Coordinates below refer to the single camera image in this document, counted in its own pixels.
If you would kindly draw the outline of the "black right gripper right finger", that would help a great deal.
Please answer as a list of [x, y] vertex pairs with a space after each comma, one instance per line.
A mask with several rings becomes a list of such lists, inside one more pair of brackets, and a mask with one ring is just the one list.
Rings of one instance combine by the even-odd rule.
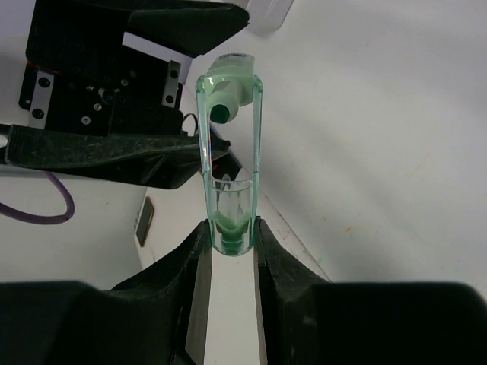
[[455, 282], [332, 283], [257, 219], [263, 364], [484, 364], [486, 302]]

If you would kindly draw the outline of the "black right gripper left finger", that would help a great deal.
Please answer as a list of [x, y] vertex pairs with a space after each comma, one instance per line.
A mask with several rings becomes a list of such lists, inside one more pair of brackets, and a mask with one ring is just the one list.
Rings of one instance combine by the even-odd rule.
[[201, 364], [212, 257], [207, 221], [109, 290], [79, 281], [1, 285], [3, 364]]

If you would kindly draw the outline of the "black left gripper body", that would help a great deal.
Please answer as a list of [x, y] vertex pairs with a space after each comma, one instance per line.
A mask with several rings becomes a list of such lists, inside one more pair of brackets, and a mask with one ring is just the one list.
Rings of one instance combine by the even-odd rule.
[[31, 127], [82, 135], [182, 135], [191, 57], [127, 32], [166, 1], [38, 1], [19, 98]]

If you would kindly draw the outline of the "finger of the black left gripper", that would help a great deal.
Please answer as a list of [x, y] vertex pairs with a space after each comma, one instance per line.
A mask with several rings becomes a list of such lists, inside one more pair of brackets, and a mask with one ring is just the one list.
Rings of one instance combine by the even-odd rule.
[[201, 169], [199, 140], [186, 135], [108, 137], [2, 125], [4, 165], [157, 189], [177, 189]]
[[229, 3], [166, 1], [131, 13], [127, 32], [191, 58], [204, 55], [244, 29], [250, 20]]

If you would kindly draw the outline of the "green highlighter pen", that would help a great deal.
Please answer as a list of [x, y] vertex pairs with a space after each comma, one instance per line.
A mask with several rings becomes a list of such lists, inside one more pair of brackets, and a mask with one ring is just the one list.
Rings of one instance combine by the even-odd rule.
[[[254, 73], [255, 59], [243, 53], [219, 56], [196, 82], [196, 105], [205, 203], [213, 248], [241, 256], [253, 247], [259, 194], [263, 84]], [[215, 126], [253, 130], [253, 166], [240, 161]]]

